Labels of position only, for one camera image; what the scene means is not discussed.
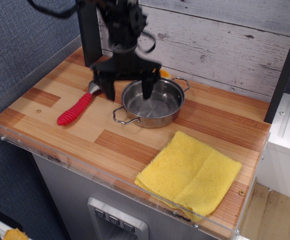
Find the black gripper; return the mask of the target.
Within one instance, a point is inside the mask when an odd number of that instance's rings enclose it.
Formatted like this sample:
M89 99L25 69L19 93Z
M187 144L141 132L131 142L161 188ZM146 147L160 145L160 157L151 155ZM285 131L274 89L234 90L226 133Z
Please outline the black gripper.
M141 58L135 49L114 52L108 60L91 65L94 82L112 101L115 100L114 81L120 80L141 80L143 99L149 99L159 79L160 69L160 63Z

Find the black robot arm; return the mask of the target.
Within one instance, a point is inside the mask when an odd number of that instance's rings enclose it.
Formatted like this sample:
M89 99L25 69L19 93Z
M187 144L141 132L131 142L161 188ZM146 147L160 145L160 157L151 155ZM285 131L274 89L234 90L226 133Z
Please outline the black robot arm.
M147 16L136 0L94 0L109 32L113 56L91 65L93 79L110 100L115 99L114 81L140 80L144 99L151 97L160 78L161 64L137 56L138 38L144 32Z

